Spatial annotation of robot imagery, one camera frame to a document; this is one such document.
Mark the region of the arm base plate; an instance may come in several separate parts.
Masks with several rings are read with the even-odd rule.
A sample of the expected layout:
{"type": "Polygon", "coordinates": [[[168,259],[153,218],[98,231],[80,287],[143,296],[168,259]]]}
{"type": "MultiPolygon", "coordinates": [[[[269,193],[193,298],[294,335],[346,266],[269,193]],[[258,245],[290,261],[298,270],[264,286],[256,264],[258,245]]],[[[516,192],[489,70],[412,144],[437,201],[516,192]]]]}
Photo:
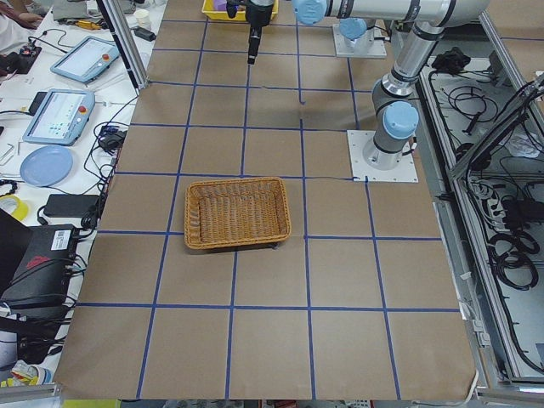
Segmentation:
{"type": "Polygon", "coordinates": [[[337,57],[372,60],[387,57],[385,41],[378,38],[380,31],[377,28],[368,30],[362,37],[353,41],[340,32],[339,24],[332,26],[332,32],[337,57]]]}
{"type": "Polygon", "coordinates": [[[348,130],[352,180],[356,182],[417,183],[409,142],[396,153],[385,153],[374,144],[374,131],[348,130]]]}

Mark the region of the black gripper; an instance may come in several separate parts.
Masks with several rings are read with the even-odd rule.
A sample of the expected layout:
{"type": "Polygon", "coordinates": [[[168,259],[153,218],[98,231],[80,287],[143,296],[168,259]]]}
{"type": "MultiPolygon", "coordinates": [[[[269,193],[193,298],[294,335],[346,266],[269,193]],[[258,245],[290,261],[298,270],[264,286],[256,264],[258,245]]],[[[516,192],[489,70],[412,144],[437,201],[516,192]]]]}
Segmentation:
{"type": "Polygon", "coordinates": [[[245,9],[246,22],[250,25],[248,38],[247,63],[254,65],[262,37],[262,28],[268,26],[272,19],[273,0],[227,0],[226,11],[234,19],[239,7],[245,9]]]}

